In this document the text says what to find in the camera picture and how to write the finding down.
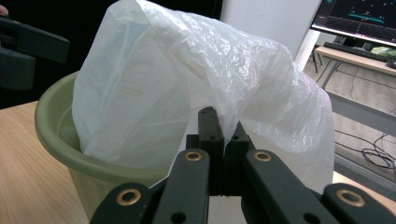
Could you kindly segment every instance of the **green plastic bucket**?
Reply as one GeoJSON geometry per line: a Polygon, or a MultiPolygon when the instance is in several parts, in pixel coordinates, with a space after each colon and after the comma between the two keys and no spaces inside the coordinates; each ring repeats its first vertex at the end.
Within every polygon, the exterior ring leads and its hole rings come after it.
{"type": "Polygon", "coordinates": [[[88,219],[117,185],[136,182],[152,186],[167,170],[134,169],[114,165],[81,153],[72,119],[74,82],[78,73],[62,78],[40,98],[35,109],[35,129],[44,148],[68,167],[88,219]]]}

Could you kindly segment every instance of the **white plastic bag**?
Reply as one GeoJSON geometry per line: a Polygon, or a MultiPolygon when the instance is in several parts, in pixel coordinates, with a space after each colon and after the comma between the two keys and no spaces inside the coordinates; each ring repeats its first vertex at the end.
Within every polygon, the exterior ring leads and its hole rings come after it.
{"type": "Polygon", "coordinates": [[[331,183],[328,95],[285,47],[143,0],[111,6],[74,88],[84,154],[168,169],[191,132],[189,117],[207,106],[216,108],[227,142],[241,120],[256,148],[273,150],[308,187],[331,183]]]}

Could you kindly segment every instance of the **wooden table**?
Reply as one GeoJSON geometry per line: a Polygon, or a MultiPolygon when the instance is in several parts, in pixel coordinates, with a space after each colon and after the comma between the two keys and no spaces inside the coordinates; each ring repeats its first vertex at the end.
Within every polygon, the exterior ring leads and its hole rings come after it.
{"type": "MultiPolygon", "coordinates": [[[[0,223],[88,223],[67,168],[35,135],[36,103],[0,110],[0,223]]],[[[334,182],[354,184],[334,174],[334,182]]],[[[396,203],[364,189],[396,215],[396,203]]]]}

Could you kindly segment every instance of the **black object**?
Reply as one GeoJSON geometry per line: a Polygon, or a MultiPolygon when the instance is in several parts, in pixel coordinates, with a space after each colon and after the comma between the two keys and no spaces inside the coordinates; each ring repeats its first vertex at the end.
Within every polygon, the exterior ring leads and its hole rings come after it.
{"type": "Polygon", "coordinates": [[[350,54],[354,54],[354,55],[358,55],[361,56],[363,58],[368,58],[368,59],[373,59],[376,61],[380,61],[385,63],[389,58],[379,55],[379,54],[374,54],[372,52],[368,52],[368,51],[364,51],[364,50],[359,50],[359,49],[353,49],[351,47],[345,46],[345,45],[341,45],[341,44],[335,44],[335,43],[329,43],[326,42],[323,45],[326,48],[329,49],[336,49],[336,50],[340,50],[346,53],[350,53],[350,54]]]}
{"type": "Polygon", "coordinates": [[[32,88],[35,58],[30,55],[65,63],[70,45],[63,37],[5,17],[0,17],[0,43],[15,48],[0,48],[0,87],[12,90],[32,88]]]}
{"type": "Polygon", "coordinates": [[[198,117],[199,134],[187,139],[187,149],[177,155],[171,174],[150,190],[131,185],[113,189],[95,211],[91,224],[207,223],[208,196],[217,193],[241,196],[248,224],[395,223],[387,208],[355,187],[333,184],[323,196],[313,193],[275,153],[254,149],[240,123],[218,161],[222,151],[218,136],[222,135],[216,111],[205,108],[198,117]],[[190,148],[197,145],[206,148],[190,148]],[[210,176],[219,172],[219,181],[211,181],[210,176]],[[116,195],[128,190],[139,193],[126,198],[134,203],[125,205],[116,195]]]}
{"type": "Polygon", "coordinates": [[[389,59],[389,60],[387,61],[387,67],[396,69],[396,60],[389,59]]]}

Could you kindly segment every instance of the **computer monitor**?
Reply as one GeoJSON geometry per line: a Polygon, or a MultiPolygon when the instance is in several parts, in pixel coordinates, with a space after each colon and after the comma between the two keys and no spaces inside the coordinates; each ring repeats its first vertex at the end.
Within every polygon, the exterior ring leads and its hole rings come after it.
{"type": "Polygon", "coordinates": [[[396,49],[396,0],[322,0],[311,29],[396,49]]]}

